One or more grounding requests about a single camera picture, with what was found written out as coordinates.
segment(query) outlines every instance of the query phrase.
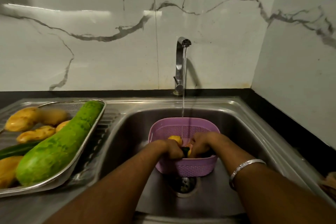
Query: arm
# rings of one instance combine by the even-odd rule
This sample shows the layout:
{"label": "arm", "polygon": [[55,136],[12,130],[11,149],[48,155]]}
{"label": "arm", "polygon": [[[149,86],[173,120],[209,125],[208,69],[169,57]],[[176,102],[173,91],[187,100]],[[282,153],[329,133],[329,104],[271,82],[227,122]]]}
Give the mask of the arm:
{"label": "arm", "polygon": [[149,175],[165,153],[172,159],[183,157],[182,150],[174,140],[151,142],[141,152],[61,208],[45,224],[131,222]]}
{"label": "arm", "polygon": [[[194,135],[190,158],[210,147],[230,175],[241,163],[254,159],[226,136],[213,132]],[[233,182],[253,224],[324,224],[336,221],[336,209],[264,164],[253,163],[244,167]]]}

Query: bracelet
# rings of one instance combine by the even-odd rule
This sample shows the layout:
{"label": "bracelet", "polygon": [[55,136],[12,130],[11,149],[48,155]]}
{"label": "bracelet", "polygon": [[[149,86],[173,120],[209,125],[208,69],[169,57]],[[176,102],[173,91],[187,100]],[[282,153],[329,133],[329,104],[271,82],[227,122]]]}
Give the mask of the bracelet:
{"label": "bracelet", "polygon": [[262,161],[261,159],[251,159],[251,160],[248,160],[248,161],[245,161],[244,163],[240,164],[236,170],[232,173],[232,175],[230,176],[230,179],[229,179],[229,185],[230,185],[230,188],[232,188],[233,190],[236,190],[234,185],[233,185],[233,179],[234,177],[236,176],[236,174],[242,170],[244,167],[250,165],[250,164],[253,164],[253,163],[263,163],[266,165],[266,163],[264,161]]}

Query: white marble wall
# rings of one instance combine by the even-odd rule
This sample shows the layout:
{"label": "white marble wall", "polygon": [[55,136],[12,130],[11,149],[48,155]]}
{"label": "white marble wall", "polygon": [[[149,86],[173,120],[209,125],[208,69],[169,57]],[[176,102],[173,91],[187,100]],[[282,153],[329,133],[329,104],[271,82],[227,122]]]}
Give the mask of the white marble wall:
{"label": "white marble wall", "polygon": [[336,149],[336,0],[275,0],[252,89]]}
{"label": "white marble wall", "polygon": [[248,88],[274,0],[0,0],[0,91]]}

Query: faucet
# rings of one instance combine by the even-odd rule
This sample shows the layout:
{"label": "faucet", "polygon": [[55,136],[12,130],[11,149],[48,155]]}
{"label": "faucet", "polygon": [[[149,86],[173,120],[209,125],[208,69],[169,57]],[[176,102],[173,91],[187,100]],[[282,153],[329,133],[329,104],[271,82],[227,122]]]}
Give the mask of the faucet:
{"label": "faucet", "polygon": [[183,94],[183,80],[184,78],[184,68],[183,64],[183,53],[186,53],[187,48],[191,45],[191,41],[189,39],[186,39],[185,37],[179,37],[176,44],[176,73],[174,76],[175,80],[175,90],[174,95],[181,96]]}

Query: purple plastic basket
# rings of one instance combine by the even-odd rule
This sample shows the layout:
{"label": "purple plastic basket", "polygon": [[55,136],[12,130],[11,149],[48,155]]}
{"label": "purple plastic basket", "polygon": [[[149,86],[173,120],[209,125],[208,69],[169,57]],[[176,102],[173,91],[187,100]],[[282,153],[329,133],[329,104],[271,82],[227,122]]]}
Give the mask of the purple plastic basket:
{"label": "purple plastic basket", "polygon": [[[199,118],[166,118],[159,120],[150,128],[148,142],[167,139],[170,136],[180,136],[183,145],[190,142],[196,132],[219,132],[215,124]],[[156,164],[156,169],[162,174],[178,174],[181,177],[200,177],[211,173],[215,168],[217,156],[208,158],[183,158],[170,160],[162,157]]]}

